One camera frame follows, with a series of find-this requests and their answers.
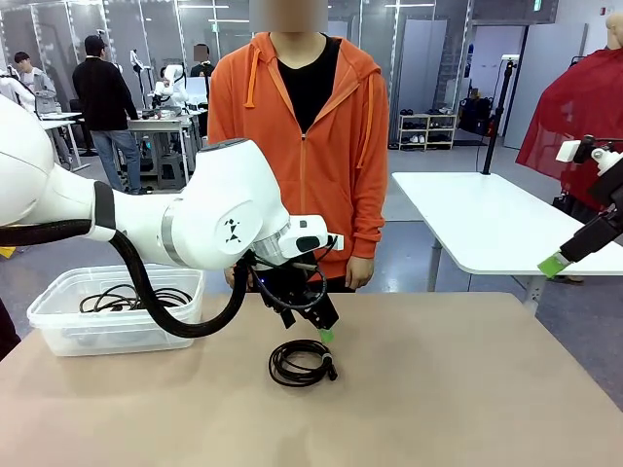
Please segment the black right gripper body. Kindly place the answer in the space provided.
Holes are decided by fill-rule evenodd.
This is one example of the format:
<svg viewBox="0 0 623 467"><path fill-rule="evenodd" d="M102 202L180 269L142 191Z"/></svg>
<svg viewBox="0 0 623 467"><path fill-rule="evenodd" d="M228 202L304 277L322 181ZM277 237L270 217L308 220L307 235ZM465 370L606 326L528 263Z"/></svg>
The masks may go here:
<svg viewBox="0 0 623 467"><path fill-rule="evenodd" d="M613 239L622 235L622 154L592 153L598 166L598 179L589 189L590 196L608 211L601 215L613 230Z"/></svg>

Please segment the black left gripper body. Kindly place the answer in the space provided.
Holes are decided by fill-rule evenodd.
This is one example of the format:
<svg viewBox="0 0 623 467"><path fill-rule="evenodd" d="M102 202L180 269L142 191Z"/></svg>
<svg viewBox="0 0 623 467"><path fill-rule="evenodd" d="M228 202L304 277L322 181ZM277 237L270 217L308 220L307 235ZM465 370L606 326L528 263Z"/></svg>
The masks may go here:
<svg viewBox="0 0 623 467"><path fill-rule="evenodd" d="M272 269L252 268L250 272L255 290L278 314L289 308L303 316L305 309L327 295L327 279L317 264L294 262Z"/></svg>

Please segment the person's left hand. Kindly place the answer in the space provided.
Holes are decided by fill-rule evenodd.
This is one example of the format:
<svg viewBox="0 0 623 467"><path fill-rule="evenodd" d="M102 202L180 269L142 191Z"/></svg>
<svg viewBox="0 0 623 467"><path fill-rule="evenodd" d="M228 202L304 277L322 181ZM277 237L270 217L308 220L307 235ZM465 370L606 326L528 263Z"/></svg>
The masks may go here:
<svg viewBox="0 0 623 467"><path fill-rule="evenodd" d="M347 262L345 286L350 290L357 290L366 286L375 270L373 259L351 256Z"/></svg>

